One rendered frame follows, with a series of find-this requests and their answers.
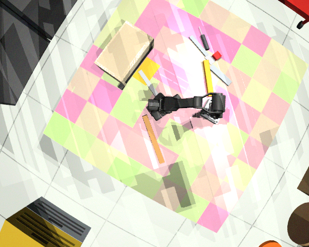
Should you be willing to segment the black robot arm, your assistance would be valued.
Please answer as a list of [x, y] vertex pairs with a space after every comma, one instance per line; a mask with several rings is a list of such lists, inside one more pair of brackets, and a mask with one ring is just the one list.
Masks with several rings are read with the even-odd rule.
[[[205, 109], [202, 105], [202, 99], [208, 95], [212, 95], [209, 103], [209, 109]], [[161, 92], [154, 99], [148, 100], [148, 111], [159, 111], [161, 114], [170, 114], [181, 108], [203, 109], [215, 119], [223, 117], [226, 111], [226, 96], [223, 93], [207, 93], [203, 96], [194, 96], [193, 98], [174, 98], [173, 96], [164, 96]]]

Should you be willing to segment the red cube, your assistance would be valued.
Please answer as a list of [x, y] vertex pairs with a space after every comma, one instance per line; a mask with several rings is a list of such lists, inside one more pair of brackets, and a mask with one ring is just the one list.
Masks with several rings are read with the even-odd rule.
[[221, 56], [222, 55], [218, 51], [212, 55], [215, 61], [218, 60]]

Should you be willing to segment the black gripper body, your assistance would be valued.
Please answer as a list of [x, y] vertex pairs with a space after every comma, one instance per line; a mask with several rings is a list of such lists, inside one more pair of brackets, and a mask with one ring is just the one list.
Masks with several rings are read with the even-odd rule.
[[[179, 94], [176, 94], [176, 95], [174, 95], [173, 97], [174, 97], [174, 98], [178, 98], [178, 99], [181, 98], [181, 96], [180, 96]], [[161, 119], [162, 116], [164, 115], [164, 114], [159, 113], [158, 111], [151, 111], [150, 113], [151, 113], [151, 115], [153, 116], [153, 118], [154, 118], [156, 121], [158, 121], [159, 119]], [[161, 116], [160, 114], [161, 114], [162, 116]]]

